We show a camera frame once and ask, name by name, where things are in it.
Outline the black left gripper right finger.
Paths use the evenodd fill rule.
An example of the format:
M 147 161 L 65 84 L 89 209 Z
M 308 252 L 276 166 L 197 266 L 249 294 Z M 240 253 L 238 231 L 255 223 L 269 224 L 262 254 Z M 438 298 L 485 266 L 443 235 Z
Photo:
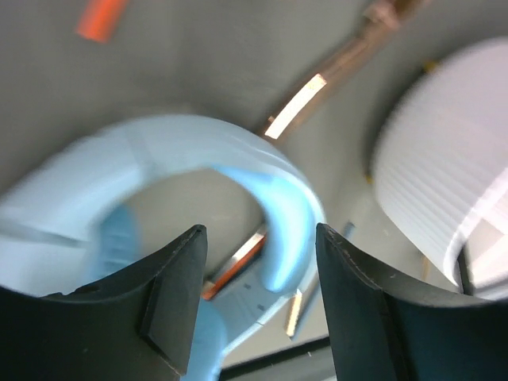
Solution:
M 322 223 L 316 254 L 339 380 L 506 379 L 506 302 L 424 283 Z

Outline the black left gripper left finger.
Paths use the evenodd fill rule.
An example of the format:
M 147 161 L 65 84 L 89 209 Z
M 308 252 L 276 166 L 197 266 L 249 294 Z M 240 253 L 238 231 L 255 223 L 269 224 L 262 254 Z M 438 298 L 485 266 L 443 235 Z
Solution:
M 1 290 L 4 380 L 178 380 L 187 372 L 207 256 L 194 225 L 71 294 Z

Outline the light blue headphones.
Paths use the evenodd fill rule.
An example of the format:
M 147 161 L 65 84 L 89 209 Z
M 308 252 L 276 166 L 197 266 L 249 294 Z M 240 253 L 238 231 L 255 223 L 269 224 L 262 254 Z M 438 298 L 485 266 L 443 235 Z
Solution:
M 1 284 L 33 296 L 69 293 L 135 262 L 129 196 L 155 181 L 212 169 L 247 190 L 267 219 L 262 259 L 212 302 L 201 301 L 189 380 L 215 380 L 226 355 L 317 273 L 325 220 L 305 176 L 253 133 L 211 117 L 131 119 L 77 140 L 1 197 Z

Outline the white divided round container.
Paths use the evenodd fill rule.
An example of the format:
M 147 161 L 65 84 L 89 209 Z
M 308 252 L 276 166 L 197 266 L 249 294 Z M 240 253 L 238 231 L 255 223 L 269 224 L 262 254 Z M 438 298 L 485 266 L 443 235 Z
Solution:
M 371 159 L 383 212 L 452 284 L 507 296 L 507 39 L 445 57 L 403 93 Z

